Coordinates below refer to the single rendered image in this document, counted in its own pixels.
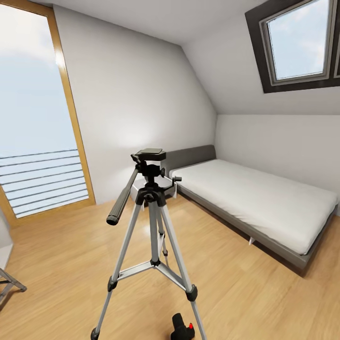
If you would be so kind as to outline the digital camera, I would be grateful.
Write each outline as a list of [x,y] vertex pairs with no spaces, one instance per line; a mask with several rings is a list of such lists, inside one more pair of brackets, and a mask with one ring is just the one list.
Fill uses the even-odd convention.
[[182,316],[180,313],[175,314],[172,317],[175,331],[171,333],[170,340],[191,340],[195,336],[195,329],[192,324],[187,328],[184,325]]

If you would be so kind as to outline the camera tripod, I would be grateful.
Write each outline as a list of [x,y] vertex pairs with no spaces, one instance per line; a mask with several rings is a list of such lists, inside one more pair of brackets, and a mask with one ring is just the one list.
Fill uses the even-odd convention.
[[[149,270],[151,268],[157,269],[163,275],[165,275],[168,279],[174,282],[177,286],[179,286],[182,290],[185,291],[187,299],[191,302],[192,309],[194,311],[194,315],[196,318],[196,322],[202,337],[202,340],[208,340],[204,326],[196,305],[196,297],[198,295],[198,290],[195,284],[191,284],[189,275],[187,273],[187,269],[182,257],[182,253],[179,247],[179,243],[171,222],[171,218],[166,206],[165,201],[165,191],[174,187],[175,181],[181,181],[181,177],[172,177],[172,185],[168,187],[160,187],[159,184],[155,183],[154,177],[158,177],[161,175],[163,178],[165,176],[165,168],[163,167],[160,170],[160,166],[155,164],[147,165],[146,161],[162,161],[166,159],[166,152],[162,151],[162,149],[156,148],[145,148],[144,150],[140,150],[136,154],[130,155],[137,164],[135,166],[135,170],[131,175],[131,178],[126,185],[126,187],[120,193],[115,205],[113,206],[111,212],[109,213],[106,222],[109,225],[117,225],[128,197],[130,195],[130,191],[132,185],[136,179],[138,173],[142,173],[142,176],[148,176],[148,183],[145,183],[144,187],[139,189],[135,206],[127,227],[127,231],[124,237],[124,241],[122,243],[122,247],[119,252],[119,256],[113,271],[112,276],[110,276],[108,282],[108,293],[102,308],[102,312],[97,324],[97,327],[92,330],[91,340],[98,340],[100,334],[100,328],[106,314],[109,301],[111,298],[111,294],[113,289],[116,288],[118,281],[128,278],[130,276],[136,275],[143,271]],[[151,250],[152,250],[152,259],[146,262],[140,263],[138,265],[132,266],[125,270],[120,271],[127,247],[129,245],[136,220],[138,218],[138,214],[140,212],[141,206],[143,202],[149,204],[149,219],[150,219],[150,234],[151,234]],[[165,246],[165,231],[163,229],[162,218],[166,227],[166,231],[168,233],[170,243],[178,264],[178,268],[181,276],[175,273],[172,269],[170,269],[168,264],[168,250]],[[160,261],[161,250],[163,246],[163,254],[165,256],[166,265]]]

